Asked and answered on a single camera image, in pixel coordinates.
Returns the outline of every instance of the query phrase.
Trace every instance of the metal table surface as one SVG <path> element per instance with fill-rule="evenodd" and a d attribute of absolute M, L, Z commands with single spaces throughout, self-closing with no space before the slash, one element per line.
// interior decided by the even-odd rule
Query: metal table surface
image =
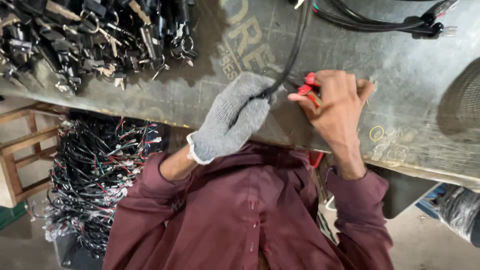
<path fill-rule="evenodd" d="M 434 4 L 346 3 L 366 16 L 397 22 L 421 15 Z M 401 32 L 351 32 L 313 17 L 295 70 L 341 69 L 376 81 L 377 90 L 365 105 L 358 128 L 368 163 L 480 190 L 479 126 L 459 127 L 461 122 L 450 117 L 457 107 L 449 102 L 462 97 L 448 89 L 480 57 L 479 10 L 480 1 L 460 1 L 439 20 L 458 26 L 457 36 L 437 40 L 413 39 Z M 153 71 L 129 75 L 125 91 L 108 78 L 85 77 L 83 89 L 74 97 L 54 87 L 55 75 L 40 61 L 22 76 L 24 87 L 1 80 L 0 94 L 197 129 L 215 96 L 241 71 L 268 74 L 267 64 L 285 63 L 299 13 L 286 0 L 197 0 L 192 13 L 200 55 L 193 67 L 180 68 L 178 61 L 170 60 L 171 70 L 154 81 Z M 328 151 L 286 95 L 279 93 L 254 139 Z"/>

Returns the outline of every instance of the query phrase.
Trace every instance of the shirt sleeve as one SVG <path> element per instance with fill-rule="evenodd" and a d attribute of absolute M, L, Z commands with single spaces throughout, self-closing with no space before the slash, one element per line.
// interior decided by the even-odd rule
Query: shirt sleeve
<path fill-rule="evenodd" d="M 335 196 L 338 247 L 357 269 L 393 269 L 388 255 L 392 239 L 382 212 L 387 180 L 373 172 L 358 180 L 344 180 L 333 169 L 326 179 L 328 190 Z"/>
<path fill-rule="evenodd" d="M 167 153 L 151 155 L 136 183 L 120 200 L 110 231 L 103 270 L 142 269 L 165 231 L 165 221 L 174 213 L 173 204 L 189 177 L 169 182 L 159 166 Z"/>

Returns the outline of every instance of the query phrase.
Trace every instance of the gray knit glove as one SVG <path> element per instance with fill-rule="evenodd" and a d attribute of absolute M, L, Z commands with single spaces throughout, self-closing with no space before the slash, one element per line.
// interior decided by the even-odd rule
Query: gray knit glove
<path fill-rule="evenodd" d="M 270 110 L 267 99 L 251 98 L 273 83 L 273 79 L 251 72 L 243 72 L 230 83 L 215 98 L 200 129 L 187 136 L 189 157 L 205 165 L 240 150 Z"/>

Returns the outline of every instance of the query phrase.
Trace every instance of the maroon shirt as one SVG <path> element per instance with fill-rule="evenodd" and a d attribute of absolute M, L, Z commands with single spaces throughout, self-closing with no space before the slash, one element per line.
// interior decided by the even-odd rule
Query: maroon shirt
<path fill-rule="evenodd" d="M 306 152 L 249 143 L 177 182 L 159 172 L 167 157 L 151 155 L 118 204 L 103 269 L 257 270 L 259 249 L 275 270 L 393 269 L 381 202 L 388 184 L 373 172 L 346 181 L 329 171 L 336 246 L 315 223 Z"/>

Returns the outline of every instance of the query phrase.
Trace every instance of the wooden frame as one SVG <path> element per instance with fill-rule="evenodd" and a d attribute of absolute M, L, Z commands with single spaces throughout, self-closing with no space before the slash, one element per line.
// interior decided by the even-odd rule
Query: wooden frame
<path fill-rule="evenodd" d="M 44 178 L 32 185 L 23 187 L 18 176 L 18 169 L 37 160 L 53 161 L 51 155 L 56 152 L 56 146 L 41 149 L 40 142 L 58 134 L 58 125 L 38 131 L 35 113 L 62 118 L 63 116 L 52 110 L 53 105 L 38 102 L 33 105 L 0 114 L 0 124 L 21 117 L 26 117 L 30 134 L 15 140 L 0 144 L 0 206 L 12 208 L 29 196 L 49 187 L 50 177 Z M 32 147 L 33 154 L 15 160 L 13 153 Z"/>

